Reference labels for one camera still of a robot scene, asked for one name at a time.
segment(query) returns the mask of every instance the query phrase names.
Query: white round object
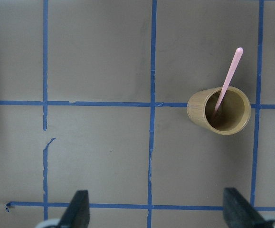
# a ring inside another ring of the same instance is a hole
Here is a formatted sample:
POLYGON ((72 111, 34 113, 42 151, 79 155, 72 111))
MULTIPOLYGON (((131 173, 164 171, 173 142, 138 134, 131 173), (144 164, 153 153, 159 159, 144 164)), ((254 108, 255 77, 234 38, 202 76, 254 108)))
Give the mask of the white round object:
POLYGON ((59 221, 60 221, 59 218, 45 220, 43 222, 38 223, 38 225, 35 228, 45 228, 45 227, 49 227, 49 226, 57 226, 59 221))

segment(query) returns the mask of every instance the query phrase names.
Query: beige cup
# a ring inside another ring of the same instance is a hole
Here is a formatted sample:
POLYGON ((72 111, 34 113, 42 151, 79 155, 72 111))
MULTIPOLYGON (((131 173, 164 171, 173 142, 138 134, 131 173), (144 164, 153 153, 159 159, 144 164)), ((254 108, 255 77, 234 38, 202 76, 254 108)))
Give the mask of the beige cup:
POLYGON ((215 133, 230 135, 241 131, 248 123, 251 106, 247 96, 239 89, 228 87, 216 117, 211 115, 222 87, 199 91, 188 101, 189 118, 199 126, 215 133))

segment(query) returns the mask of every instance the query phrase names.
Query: black object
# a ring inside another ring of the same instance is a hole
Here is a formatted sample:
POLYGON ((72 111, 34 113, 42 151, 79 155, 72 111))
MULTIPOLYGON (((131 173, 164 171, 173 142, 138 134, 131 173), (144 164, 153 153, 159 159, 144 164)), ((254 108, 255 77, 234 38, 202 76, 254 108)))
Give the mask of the black object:
POLYGON ((87 228, 89 222, 88 191, 79 190, 75 193, 56 228, 87 228))
POLYGON ((225 188, 223 216, 229 228, 275 228, 275 220, 265 221, 235 188, 225 188))

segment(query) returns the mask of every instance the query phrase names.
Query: vertical blue tape strip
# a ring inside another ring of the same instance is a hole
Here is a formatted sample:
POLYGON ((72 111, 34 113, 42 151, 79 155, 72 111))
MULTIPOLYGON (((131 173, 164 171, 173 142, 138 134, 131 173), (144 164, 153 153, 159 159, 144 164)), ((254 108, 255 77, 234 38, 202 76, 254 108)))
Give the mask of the vertical blue tape strip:
POLYGON ((43 130, 47 130, 47 27, 48 0, 43 0, 43 130))
POLYGON ((55 140, 56 138, 52 138, 51 141, 46 145, 43 150, 43 219, 47 220, 48 212, 47 212, 47 202, 48 202, 48 188, 47 188, 47 151, 48 146, 55 140))
POLYGON ((147 228, 152 225, 152 152, 154 148, 155 123, 155 48, 156 48, 156 9, 157 0, 152 0, 151 22, 151 71, 150 71, 150 126, 149 126, 149 164, 148 164, 148 217, 147 228))
POLYGON ((257 168, 257 153, 258 153, 258 138, 259 138, 260 108, 261 108, 263 24, 264 24, 264 0, 260 0, 259 1, 258 46, 257 46, 256 117, 255 117, 252 174, 251 174, 251 192, 250 192, 250 204, 252 206, 255 205, 255 198, 256 198, 256 168, 257 168))

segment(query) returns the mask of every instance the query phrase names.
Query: pink stick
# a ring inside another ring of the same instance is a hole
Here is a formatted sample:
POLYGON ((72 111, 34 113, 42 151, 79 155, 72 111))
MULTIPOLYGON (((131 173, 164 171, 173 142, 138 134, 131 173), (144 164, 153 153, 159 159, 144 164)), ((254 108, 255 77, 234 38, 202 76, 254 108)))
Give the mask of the pink stick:
POLYGON ((235 54, 233 56, 233 60, 231 62, 230 68, 228 70, 228 74, 227 74, 225 82, 223 84, 221 93, 219 94, 217 104, 215 105, 214 112, 213 112, 213 114, 211 116, 211 120, 213 120, 213 118, 215 117, 215 115, 216 115, 216 113, 218 111, 218 108, 219 108, 219 106, 222 103, 222 100, 223 100, 223 98, 225 96, 225 93, 226 93, 228 87, 229 87, 230 81, 232 79, 232 76, 234 75, 234 72, 235 72, 235 70, 237 68, 237 65, 238 65, 238 63, 239 63, 239 61, 240 61, 240 59, 242 57, 242 54, 243 54, 243 49, 241 47, 239 47, 236 50, 236 52, 235 52, 235 54))

